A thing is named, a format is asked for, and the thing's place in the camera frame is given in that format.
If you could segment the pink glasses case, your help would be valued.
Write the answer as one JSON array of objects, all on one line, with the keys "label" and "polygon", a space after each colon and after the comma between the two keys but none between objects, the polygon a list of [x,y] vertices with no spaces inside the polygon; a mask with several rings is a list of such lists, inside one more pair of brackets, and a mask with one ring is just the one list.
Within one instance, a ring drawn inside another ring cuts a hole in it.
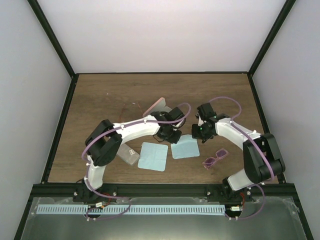
[{"label": "pink glasses case", "polygon": [[172,109],[167,106],[166,100],[164,97],[160,97],[155,103],[153,103],[143,114],[142,116],[145,117],[150,115],[152,112],[170,112]]}]

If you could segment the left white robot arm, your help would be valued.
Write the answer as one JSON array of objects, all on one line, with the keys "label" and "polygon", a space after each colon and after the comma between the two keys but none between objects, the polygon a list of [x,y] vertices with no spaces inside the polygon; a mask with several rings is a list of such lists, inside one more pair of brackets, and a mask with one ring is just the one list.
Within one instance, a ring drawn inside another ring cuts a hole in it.
[{"label": "left white robot arm", "polygon": [[119,196],[103,194],[103,177],[106,166],[116,157],[120,147],[129,141],[145,136],[157,136],[160,140],[176,144],[190,111],[183,113],[177,106],[169,112],[153,111],[140,119],[112,123],[102,120],[85,140],[81,153],[86,173],[80,186],[76,187],[75,202],[97,202],[99,199],[119,199]]}]

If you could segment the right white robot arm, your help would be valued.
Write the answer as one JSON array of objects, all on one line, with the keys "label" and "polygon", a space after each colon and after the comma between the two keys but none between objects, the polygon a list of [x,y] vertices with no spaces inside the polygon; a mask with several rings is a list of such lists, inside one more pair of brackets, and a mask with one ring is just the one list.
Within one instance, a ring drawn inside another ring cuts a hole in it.
[{"label": "right white robot arm", "polygon": [[209,102],[197,107],[196,118],[198,123],[191,128],[194,139],[205,143],[220,136],[242,150],[243,169],[222,181],[221,191],[225,200],[232,202],[240,196],[241,190],[285,172],[286,166],[273,134],[249,130],[228,115],[217,114]]}]

